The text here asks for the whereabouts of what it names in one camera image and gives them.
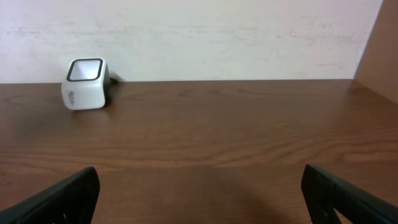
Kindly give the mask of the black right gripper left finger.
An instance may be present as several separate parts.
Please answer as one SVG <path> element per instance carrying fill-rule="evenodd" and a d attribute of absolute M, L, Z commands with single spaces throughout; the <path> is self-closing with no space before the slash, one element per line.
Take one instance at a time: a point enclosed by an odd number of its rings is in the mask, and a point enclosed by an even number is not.
<path fill-rule="evenodd" d="M 90 224 L 99 193 L 97 171 L 94 167 L 87 167 L 1 211 L 1 223 Z"/>

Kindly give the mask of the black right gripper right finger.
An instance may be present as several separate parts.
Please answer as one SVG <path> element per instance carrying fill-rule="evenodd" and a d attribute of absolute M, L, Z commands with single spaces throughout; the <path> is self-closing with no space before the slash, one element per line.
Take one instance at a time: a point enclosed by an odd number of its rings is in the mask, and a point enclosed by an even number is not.
<path fill-rule="evenodd" d="M 397 207 L 311 164 L 305 166 L 301 189 L 313 223 L 397 223 Z"/>

